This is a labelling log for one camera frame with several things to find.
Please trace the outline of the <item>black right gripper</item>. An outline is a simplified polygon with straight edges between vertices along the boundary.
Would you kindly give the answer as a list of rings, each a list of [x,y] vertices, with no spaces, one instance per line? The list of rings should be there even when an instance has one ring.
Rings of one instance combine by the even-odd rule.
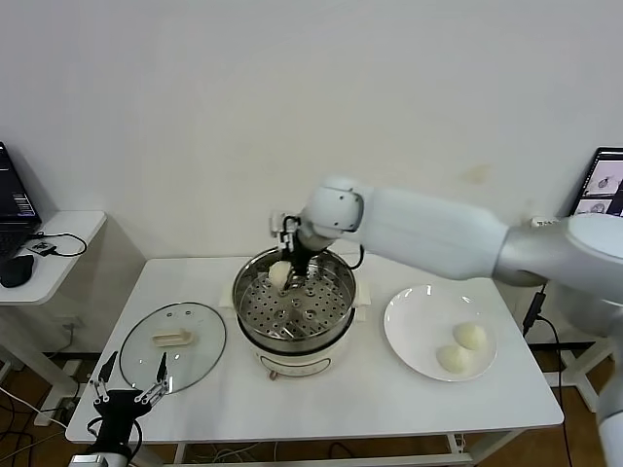
[[[291,252],[290,263],[293,275],[289,275],[281,289],[279,295],[285,297],[306,287],[306,276],[311,259],[316,256],[316,252],[306,247],[298,236],[294,236],[293,249]]]

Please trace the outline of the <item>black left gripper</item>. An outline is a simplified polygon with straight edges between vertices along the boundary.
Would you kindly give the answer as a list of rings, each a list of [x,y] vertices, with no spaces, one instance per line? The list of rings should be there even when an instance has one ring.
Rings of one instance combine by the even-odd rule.
[[[149,412],[149,404],[158,404],[168,393],[167,353],[164,352],[155,381],[142,392],[136,389],[116,389],[108,392],[107,384],[113,373],[118,352],[114,351],[102,365],[96,378],[89,381],[94,407],[101,417],[95,450],[128,450],[134,422]]]

